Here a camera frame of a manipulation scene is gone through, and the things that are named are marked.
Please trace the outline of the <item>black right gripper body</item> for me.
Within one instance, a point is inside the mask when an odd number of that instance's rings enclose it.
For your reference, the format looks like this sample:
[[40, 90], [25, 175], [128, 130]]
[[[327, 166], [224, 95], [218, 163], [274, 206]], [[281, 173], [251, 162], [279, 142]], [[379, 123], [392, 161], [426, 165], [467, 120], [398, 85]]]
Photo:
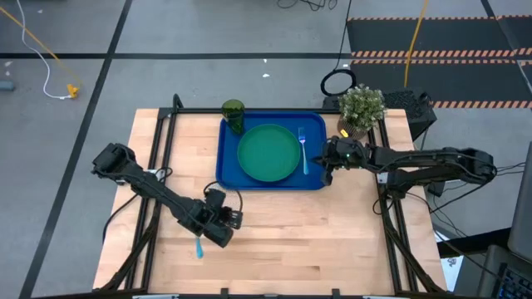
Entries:
[[367, 149], [357, 140], [333, 136], [326, 143], [326, 164], [345, 169], [365, 168]]

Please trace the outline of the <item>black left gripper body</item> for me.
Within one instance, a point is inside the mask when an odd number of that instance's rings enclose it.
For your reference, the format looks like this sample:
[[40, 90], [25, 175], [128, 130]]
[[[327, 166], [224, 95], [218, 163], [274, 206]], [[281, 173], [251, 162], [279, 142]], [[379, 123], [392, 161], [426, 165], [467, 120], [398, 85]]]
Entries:
[[241, 228], [243, 213], [230, 207], [202, 211], [199, 215], [199, 235], [225, 248], [234, 235], [234, 230]]

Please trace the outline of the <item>iridescent blue fork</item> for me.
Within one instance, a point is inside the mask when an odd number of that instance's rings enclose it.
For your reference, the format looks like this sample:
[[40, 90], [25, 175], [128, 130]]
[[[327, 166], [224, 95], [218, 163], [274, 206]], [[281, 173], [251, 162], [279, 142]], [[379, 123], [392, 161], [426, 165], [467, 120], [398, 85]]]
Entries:
[[307, 161], [306, 148], [305, 148], [306, 135], [305, 135], [305, 129], [303, 127], [298, 128], [298, 141], [301, 145], [302, 153], [303, 153], [303, 173], [305, 175], [308, 175], [309, 169], [308, 169], [308, 161]]

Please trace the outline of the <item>green round plate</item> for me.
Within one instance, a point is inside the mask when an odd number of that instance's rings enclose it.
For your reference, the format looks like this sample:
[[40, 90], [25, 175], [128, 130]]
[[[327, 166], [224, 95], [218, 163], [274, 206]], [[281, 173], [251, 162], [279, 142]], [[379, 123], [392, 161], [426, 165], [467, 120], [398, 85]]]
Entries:
[[297, 138], [281, 125], [255, 126], [237, 147], [241, 169], [250, 178], [266, 183], [286, 179], [298, 167], [300, 158]]

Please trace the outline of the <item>green faceted glass cup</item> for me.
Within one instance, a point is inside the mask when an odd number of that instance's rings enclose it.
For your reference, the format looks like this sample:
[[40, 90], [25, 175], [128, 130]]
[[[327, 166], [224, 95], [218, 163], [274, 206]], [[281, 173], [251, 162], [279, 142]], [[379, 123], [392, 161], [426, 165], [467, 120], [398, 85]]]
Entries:
[[244, 132], [244, 109], [244, 103], [236, 99], [227, 100], [221, 108], [227, 125], [236, 135]]

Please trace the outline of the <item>blue plastic tray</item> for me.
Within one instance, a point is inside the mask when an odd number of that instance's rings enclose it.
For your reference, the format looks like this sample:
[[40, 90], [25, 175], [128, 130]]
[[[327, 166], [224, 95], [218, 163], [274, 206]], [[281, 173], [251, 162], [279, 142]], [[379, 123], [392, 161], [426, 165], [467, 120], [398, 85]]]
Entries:
[[[237, 147], [244, 134], [258, 125], [281, 125], [290, 130], [298, 140], [298, 128], [303, 127], [306, 135], [306, 155], [309, 174], [303, 173], [303, 153], [298, 141], [301, 158], [295, 171], [286, 179], [266, 183], [250, 178], [239, 166]], [[219, 145], [215, 178], [227, 189], [237, 190], [317, 190], [323, 187], [323, 167], [311, 162], [322, 153], [327, 138], [323, 118], [313, 112], [247, 111], [244, 114], [244, 132], [236, 135], [225, 120], [220, 122]]]

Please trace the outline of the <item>potted plant in striped pot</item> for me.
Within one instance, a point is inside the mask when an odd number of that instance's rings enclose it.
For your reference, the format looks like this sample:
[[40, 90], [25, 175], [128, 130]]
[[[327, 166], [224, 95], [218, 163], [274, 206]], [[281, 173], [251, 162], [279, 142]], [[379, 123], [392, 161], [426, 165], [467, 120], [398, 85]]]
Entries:
[[381, 90], [360, 84], [339, 97], [340, 117], [337, 129], [345, 130], [354, 140], [363, 138], [384, 118], [386, 107]]

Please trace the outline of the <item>black hazard striped mat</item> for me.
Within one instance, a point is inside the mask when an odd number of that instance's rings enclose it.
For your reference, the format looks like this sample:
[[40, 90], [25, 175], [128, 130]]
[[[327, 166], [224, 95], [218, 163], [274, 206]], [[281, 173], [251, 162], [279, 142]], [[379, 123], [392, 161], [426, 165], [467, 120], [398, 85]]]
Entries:
[[532, 15], [355, 17], [357, 80], [427, 92], [436, 108], [532, 109]]

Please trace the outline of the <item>grey monitor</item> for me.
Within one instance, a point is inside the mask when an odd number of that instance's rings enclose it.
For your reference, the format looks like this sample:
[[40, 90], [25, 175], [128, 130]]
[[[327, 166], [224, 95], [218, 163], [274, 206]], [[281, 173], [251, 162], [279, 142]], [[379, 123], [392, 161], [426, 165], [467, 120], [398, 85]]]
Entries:
[[532, 263], [532, 141], [520, 182], [508, 247], [511, 252]]

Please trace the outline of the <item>black keyboard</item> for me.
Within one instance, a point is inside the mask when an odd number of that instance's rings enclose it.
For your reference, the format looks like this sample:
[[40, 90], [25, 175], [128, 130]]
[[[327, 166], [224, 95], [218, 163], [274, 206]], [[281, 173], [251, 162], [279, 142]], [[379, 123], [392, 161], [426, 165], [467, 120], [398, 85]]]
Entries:
[[495, 289], [495, 298], [532, 299], [532, 281], [504, 264], [501, 270], [501, 283]]

